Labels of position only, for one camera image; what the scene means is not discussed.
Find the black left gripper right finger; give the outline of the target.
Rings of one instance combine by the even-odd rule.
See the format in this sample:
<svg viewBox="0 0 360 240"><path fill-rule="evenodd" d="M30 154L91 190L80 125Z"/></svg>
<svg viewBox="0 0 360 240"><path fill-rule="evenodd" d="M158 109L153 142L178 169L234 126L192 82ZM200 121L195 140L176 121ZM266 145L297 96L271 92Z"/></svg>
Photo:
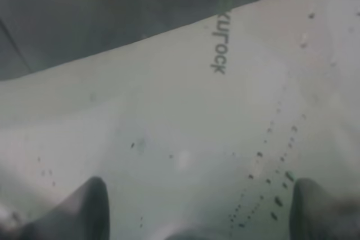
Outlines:
<svg viewBox="0 0 360 240"><path fill-rule="evenodd" d="M295 182L290 239L359 239L359 195L335 197L309 178Z"/></svg>

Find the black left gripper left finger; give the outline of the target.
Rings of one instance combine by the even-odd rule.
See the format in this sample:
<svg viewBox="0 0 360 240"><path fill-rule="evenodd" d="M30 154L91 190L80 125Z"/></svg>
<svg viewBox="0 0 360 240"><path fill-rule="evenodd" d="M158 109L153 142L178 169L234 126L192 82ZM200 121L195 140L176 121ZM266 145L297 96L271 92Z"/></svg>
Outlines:
<svg viewBox="0 0 360 240"><path fill-rule="evenodd" d="M109 239L106 183L92 177L63 202L21 227L17 239Z"/></svg>

